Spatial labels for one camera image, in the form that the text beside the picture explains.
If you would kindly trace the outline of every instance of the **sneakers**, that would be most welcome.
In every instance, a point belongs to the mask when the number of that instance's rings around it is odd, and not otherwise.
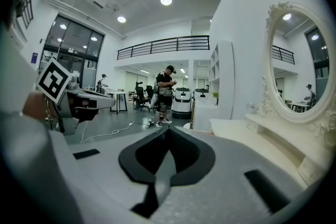
[[[165,119],[165,120],[163,120],[163,121],[162,121],[162,123],[171,124],[171,123],[173,123],[173,122],[172,122],[172,121],[170,121],[170,120],[168,120],[168,119]]]

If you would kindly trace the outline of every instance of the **black slot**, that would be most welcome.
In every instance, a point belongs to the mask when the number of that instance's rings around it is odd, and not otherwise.
[[[75,157],[75,159],[83,159],[83,158],[90,157],[90,156],[93,156],[99,153],[100,152],[98,150],[88,150],[88,151],[74,153],[73,156]]]
[[[290,203],[290,200],[259,170],[252,170],[244,175],[273,214]]]

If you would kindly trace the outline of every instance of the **table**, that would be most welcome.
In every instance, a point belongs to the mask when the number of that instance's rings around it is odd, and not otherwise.
[[[113,92],[113,91],[108,91],[106,93],[106,95],[111,95],[113,97],[113,95],[116,95],[117,98],[115,99],[115,104],[116,104],[116,110],[112,110],[112,108],[110,108],[110,112],[116,112],[117,114],[120,112],[120,111],[126,111],[127,112],[127,103],[126,103],[126,94],[128,95],[129,92]],[[125,102],[125,109],[124,110],[121,110],[120,109],[120,95],[124,95],[124,102]]]
[[[301,108],[303,108],[303,111],[305,111],[306,108],[310,107],[309,105],[303,104],[303,103],[292,103],[291,105],[292,105],[292,110],[294,110],[294,106],[295,106],[295,112],[296,112],[298,106],[301,107]]]

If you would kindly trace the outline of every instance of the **ceiling light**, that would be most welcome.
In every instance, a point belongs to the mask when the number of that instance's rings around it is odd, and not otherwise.
[[[290,13],[287,13],[287,14],[283,17],[283,19],[284,19],[284,20],[289,20],[290,17],[292,17],[292,15],[291,15]]]
[[[118,21],[121,22],[121,23],[125,23],[126,22],[126,19],[122,16],[118,17]]]
[[[172,0],[160,0],[162,5],[169,6],[172,3]]]

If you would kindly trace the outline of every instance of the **white vanity table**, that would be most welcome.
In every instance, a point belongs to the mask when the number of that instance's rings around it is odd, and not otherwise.
[[[336,145],[336,42],[328,25],[295,3],[272,5],[266,26],[264,93],[256,114],[245,120],[211,119],[214,135],[242,143],[286,171],[307,188],[328,171]],[[278,95],[272,66],[276,22],[290,13],[311,19],[328,46],[329,80],[322,98],[310,110],[296,113]]]

